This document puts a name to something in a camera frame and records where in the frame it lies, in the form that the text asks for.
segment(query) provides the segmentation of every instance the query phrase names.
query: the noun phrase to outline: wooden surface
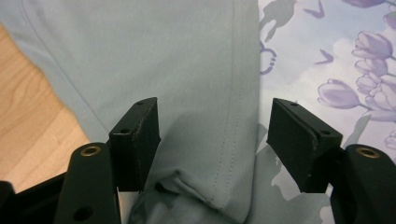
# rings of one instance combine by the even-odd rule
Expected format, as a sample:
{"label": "wooden surface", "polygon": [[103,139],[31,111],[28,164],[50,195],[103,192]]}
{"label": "wooden surface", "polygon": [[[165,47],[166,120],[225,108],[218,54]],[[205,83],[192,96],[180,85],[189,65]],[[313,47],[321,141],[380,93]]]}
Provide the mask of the wooden surface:
{"label": "wooden surface", "polygon": [[0,24],[0,180],[17,192],[67,169],[89,141],[43,73]]}

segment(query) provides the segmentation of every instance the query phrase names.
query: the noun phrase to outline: light blue fabric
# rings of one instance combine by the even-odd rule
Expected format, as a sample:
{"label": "light blue fabric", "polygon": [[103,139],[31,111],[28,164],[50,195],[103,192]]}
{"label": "light blue fabric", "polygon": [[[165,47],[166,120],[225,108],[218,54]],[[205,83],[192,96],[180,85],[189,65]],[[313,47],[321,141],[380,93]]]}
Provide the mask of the light blue fabric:
{"label": "light blue fabric", "polygon": [[0,21],[92,141],[158,97],[162,141],[147,182],[248,215],[259,108],[256,1],[4,0]]}

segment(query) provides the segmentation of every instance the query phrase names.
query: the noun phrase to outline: purple flower print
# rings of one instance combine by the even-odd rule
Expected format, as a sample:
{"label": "purple flower print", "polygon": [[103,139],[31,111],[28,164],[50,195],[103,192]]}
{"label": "purple flower print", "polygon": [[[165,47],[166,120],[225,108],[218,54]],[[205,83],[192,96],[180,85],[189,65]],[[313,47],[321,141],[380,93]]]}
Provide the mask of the purple flower print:
{"label": "purple flower print", "polygon": [[358,80],[356,80],[356,84],[358,85],[358,91],[368,95],[370,91],[375,89],[375,87],[381,82],[381,78],[377,77],[373,73],[369,73],[364,75]]}
{"label": "purple flower print", "polygon": [[365,59],[355,63],[356,69],[364,75],[369,72],[381,77],[388,73],[388,64],[382,59]]}
{"label": "purple flower print", "polygon": [[384,36],[360,32],[352,54],[363,59],[387,59],[392,57],[393,46]]}
{"label": "purple flower print", "polygon": [[374,7],[385,2],[385,0],[343,0],[354,7]]}
{"label": "purple flower print", "polygon": [[396,11],[390,12],[384,16],[385,23],[392,29],[396,29]]}
{"label": "purple flower print", "polygon": [[390,5],[387,15],[384,16],[385,23],[392,29],[396,29],[396,5]]}
{"label": "purple flower print", "polygon": [[361,104],[356,92],[341,80],[329,79],[319,86],[318,93],[318,102],[330,107],[350,109]]}
{"label": "purple flower print", "polygon": [[396,121],[396,86],[379,84],[369,92],[366,104],[372,109],[366,114],[377,121]]}
{"label": "purple flower print", "polygon": [[391,86],[396,86],[396,78],[394,76],[382,76],[381,80],[383,83],[387,83]]}
{"label": "purple flower print", "polygon": [[385,139],[385,145],[389,148],[396,149],[396,131],[391,132],[389,137]]}

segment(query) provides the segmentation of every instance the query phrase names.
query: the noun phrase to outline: light blue cloth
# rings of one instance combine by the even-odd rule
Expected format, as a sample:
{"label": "light blue cloth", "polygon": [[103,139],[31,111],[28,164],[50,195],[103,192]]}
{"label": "light blue cloth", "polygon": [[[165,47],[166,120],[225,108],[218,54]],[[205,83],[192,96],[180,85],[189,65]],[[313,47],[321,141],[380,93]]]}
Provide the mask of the light blue cloth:
{"label": "light blue cloth", "polygon": [[106,141],[133,103],[158,97],[148,194],[161,183],[183,196],[185,217],[213,208],[239,223],[257,142],[258,20],[251,0],[0,2],[0,21],[91,141]]}

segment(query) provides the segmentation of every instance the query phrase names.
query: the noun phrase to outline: brass insert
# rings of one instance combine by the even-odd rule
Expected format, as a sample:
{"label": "brass insert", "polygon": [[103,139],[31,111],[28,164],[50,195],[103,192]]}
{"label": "brass insert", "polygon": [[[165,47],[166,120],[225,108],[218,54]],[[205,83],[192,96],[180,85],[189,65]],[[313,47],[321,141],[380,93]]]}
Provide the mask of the brass insert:
{"label": "brass insert", "polygon": [[81,156],[84,157],[90,157],[90,156],[94,156],[98,153],[100,153],[102,149],[98,146],[91,146],[91,147],[86,147],[84,149],[81,150],[80,154]]}
{"label": "brass insert", "polygon": [[357,151],[359,152],[359,154],[361,154],[362,156],[371,158],[371,159],[377,159],[379,158],[381,155],[379,155],[378,152],[367,148],[367,147],[358,147]]}

